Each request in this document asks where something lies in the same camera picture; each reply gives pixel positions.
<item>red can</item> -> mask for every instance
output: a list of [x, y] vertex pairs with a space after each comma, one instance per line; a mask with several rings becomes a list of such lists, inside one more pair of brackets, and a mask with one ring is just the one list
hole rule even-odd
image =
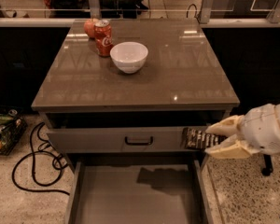
[[112, 45], [111, 25], [108, 20], [99, 20], [94, 24], [94, 38], [100, 56], [110, 56]]

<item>white robotic hand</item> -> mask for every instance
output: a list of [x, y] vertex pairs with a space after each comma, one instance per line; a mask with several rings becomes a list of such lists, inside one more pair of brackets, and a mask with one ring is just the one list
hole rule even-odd
[[206, 132], [228, 137], [205, 150], [217, 159], [243, 159], [258, 152], [280, 153], [280, 105], [267, 104], [244, 116], [231, 116], [208, 127]]

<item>drawer handle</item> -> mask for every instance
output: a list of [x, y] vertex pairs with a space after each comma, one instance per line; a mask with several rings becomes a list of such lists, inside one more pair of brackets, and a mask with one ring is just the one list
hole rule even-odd
[[128, 146], [151, 146], [152, 143], [153, 143], [153, 136], [150, 136], [150, 140], [148, 142], [145, 142], [145, 143], [134, 143], [134, 142], [129, 142], [129, 138], [128, 137], [125, 137], [124, 138], [124, 141], [125, 143], [128, 145]]

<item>drawer front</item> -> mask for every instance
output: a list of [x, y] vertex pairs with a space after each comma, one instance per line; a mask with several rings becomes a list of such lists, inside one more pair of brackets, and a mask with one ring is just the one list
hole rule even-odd
[[186, 151], [184, 127], [51, 129], [48, 137], [62, 153]]

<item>white bowl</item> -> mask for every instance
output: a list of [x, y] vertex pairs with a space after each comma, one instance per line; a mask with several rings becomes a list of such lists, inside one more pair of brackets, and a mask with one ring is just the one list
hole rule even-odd
[[147, 60], [148, 49], [137, 42], [122, 42], [110, 51], [115, 66], [124, 73], [135, 73]]

